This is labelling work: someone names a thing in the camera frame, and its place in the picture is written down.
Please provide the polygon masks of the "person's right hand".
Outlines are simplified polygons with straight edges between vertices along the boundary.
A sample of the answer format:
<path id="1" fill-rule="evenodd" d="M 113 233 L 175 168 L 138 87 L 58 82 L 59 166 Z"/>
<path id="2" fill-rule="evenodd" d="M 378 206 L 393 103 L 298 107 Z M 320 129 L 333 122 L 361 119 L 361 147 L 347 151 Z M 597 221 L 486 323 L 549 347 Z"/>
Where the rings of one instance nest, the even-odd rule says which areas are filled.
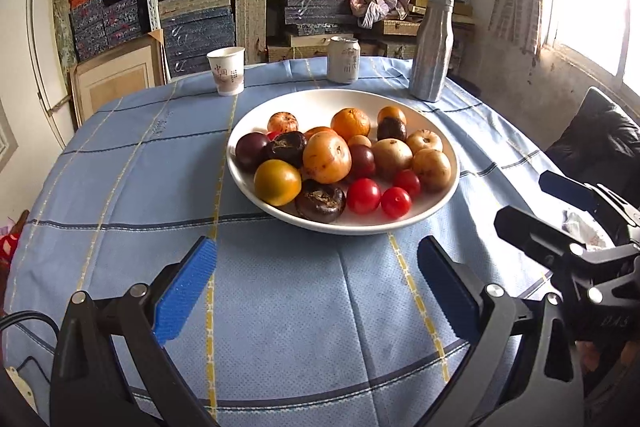
<path id="1" fill-rule="evenodd" d="M 601 353 L 597 346 L 590 341 L 578 341 L 577 351 L 580 355 L 580 365 L 584 373 L 594 372 L 600 365 Z M 631 365 L 639 351 L 637 341 L 628 341 L 620 352 L 620 364 L 627 367 Z"/>

